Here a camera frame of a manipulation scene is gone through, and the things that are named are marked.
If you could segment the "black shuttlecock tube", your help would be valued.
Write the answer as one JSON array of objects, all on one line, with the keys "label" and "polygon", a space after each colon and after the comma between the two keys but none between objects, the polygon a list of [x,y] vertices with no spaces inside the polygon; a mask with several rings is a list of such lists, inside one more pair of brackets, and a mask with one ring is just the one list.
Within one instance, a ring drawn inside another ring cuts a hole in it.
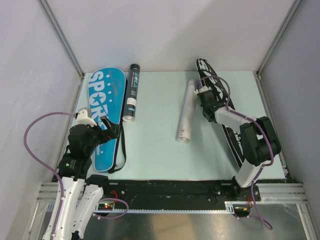
[{"label": "black shuttlecock tube", "polygon": [[126,100],[124,105],[123,121],[133,122],[136,115],[140,66],[131,64],[127,76]]}]

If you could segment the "black sport racket cover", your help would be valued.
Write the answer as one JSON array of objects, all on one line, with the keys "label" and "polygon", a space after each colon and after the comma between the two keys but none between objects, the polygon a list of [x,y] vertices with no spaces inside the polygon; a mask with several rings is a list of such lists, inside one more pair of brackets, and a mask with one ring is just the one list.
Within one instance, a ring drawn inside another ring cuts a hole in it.
[{"label": "black sport racket cover", "polygon": [[[234,104],[230,98],[230,94],[228,90],[222,83],[222,80],[219,78],[213,67],[209,64],[209,62],[204,58],[198,58],[195,61],[196,69],[199,75],[199,80],[195,82],[195,87],[202,88],[207,86],[211,87],[211,90],[217,96],[218,100],[221,102],[221,107],[229,107],[230,109],[234,109]],[[214,112],[204,112],[202,111],[203,116],[208,120],[208,122],[216,123],[216,117]],[[235,158],[235,161],[239,167],[244,163],[244,156],[241,147],[241,136],[240,134],[233,130],[231,127],[228,127],[224,124],[221,125],[227,143],[231,149],[231,152]]]}]

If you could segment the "white shuttlecock tube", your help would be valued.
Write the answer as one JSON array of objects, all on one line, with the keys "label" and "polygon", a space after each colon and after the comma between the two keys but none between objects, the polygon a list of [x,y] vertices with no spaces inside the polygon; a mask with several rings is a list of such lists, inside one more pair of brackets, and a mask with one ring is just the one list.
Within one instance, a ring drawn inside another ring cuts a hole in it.
[{"label": "white shuttlecock tube", "polygon": [[195,94],[195,79],[191,79],[186,88],[183,109],[177,133],[177,141],[187,144],[191,140],[192,124],[194,120],[197,95]]}]

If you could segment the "blue sport racket cover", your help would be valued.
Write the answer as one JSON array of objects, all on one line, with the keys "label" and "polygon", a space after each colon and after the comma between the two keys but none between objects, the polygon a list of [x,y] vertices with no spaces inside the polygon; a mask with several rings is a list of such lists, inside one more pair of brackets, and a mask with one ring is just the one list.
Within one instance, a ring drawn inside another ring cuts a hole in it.
[{"label": "blue sport racket cover", "polygon": [[[127,80],[125,73],[118,67],[105,67],[93,72],[88,80],[88,105],[92,119],[106,130],[101,117],[108,118],[113,124],[122,125]],[[115,139],[97,146],[94,152],[94,170],[113,174],[126,164],[124,129]]]}]

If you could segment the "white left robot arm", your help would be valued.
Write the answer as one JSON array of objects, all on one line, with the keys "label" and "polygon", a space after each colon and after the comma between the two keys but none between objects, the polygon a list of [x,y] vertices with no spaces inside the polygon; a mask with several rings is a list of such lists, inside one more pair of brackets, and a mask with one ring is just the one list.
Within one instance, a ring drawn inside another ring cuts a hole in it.
[{"label": "white left robot arm", "polygon": [[42,237],[44,240],[81,240],[99,200],[111,194],[108,177],[87,173],[95,149],[120,136],[121,126],[101,117],[102,129],[93,120],[72,126],[68,145],[58,165],[58,185],[53,212]]}]

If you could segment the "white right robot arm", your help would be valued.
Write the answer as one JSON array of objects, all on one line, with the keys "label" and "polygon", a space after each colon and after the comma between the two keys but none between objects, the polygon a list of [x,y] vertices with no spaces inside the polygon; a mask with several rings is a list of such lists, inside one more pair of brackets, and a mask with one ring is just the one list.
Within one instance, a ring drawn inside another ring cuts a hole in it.
[{"label": "white right robot arm", "polygon": [[194,92],[209,122],[224,125],[240,135],[244,162],[232,178],[230,188],[232,197],[241,201],[249,195],[248,187],[255,184],[263,168],[271,166],[282,150],[273,124],[266,116],[252,118],[219,102],[211,89]]}]

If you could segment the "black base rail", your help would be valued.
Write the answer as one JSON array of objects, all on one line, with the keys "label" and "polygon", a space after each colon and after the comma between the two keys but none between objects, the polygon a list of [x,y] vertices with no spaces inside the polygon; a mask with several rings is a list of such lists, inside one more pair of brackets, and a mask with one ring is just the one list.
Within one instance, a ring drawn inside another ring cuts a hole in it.
[{"label": "black base rail", "polygon": [[113,196],[117,209],[133,211],[210,211],[225,210],[225,202],[261,200],[258,186],[241,188],[232,180],[110,180],[95,176],[86,180],[97,184],[104,197]]}]

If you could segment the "grey aluminium frame post right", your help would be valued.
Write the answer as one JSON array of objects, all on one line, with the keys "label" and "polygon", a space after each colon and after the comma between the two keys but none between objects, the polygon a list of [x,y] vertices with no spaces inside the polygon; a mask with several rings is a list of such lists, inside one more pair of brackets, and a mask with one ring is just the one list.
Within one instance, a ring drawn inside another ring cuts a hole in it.
[{"label": "grey aluminium frame post right", "polygon": [[263,73],[264,69],[266,68],[267,64],[271,60],[275,50],[277,49],[278,45],[280,44],[282,38],[284,37],[285,33],[287,32],[291,22],[294,20],[297,12],[299,11],[300,7],[304,3],[304,0],[294,0],[292,5],[290,6],[287,14],[284,17],[278,31],[275,34],[266,54],[264,55],[259,67],[256,70],[256,75],[259,77]]}]

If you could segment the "grey aluminium frame post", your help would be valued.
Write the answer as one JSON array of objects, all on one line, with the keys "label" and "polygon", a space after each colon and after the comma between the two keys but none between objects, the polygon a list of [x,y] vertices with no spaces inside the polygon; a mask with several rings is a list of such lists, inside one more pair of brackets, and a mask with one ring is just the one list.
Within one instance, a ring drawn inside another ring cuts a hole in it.
[{"label": "grey aluminium frame post", "polygon": [[50,7],[47,0],[37,0],[40,8],[42,9],[48,23],[50,24],[51,28],[53,29],[54,34],[56,35],[58,41],[60,42],[63,50],[66,53],[66,56],[70,60],[73,68],[75,69],[77,75],[80,77],[80,79],[83,79],[84,72],[74,54],[74,51],[72,50],[71,45],[69,44],[52,8]]},{"label": "grey aluminium frame post", "polygon": [[259,77],[263,73],[264,69],[266,68],[267,64],[271,60],[275,50],[277,49],[278,45],[280,44],[282,38],[284,37],[285,33],[287,32],[291,22],[294,20],[297,12],[299,11],[300,7],[304,3],[304,0],[294,0],[292,5],[290,6],[287,14],[284,17],[278,31],[275,34],[266,54],[264,55],[259,67],[256,70],[256,75]]}]

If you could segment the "grey aluminium frame post left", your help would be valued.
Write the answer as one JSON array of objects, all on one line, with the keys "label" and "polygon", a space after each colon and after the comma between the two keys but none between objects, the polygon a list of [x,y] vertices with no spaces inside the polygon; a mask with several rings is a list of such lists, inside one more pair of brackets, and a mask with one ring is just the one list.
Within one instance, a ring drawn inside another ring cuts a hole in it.
[{"label": "grey aluminium frame post left", "polygon": [[51,28],[53,29],[54,34],[56,35],[58,41],[60,42],[63,50],[66,53],[66,56],[70,60],[73,68],[75,69],[77,75],[80,77],[80,79],[83,79],[84,72],[74,54],[74,51],[72,50],[71,45],[69,44],[52,8],[50,7],[47,0],[37,0],[40,8],[42,9],[48,23],[50,24]]}]

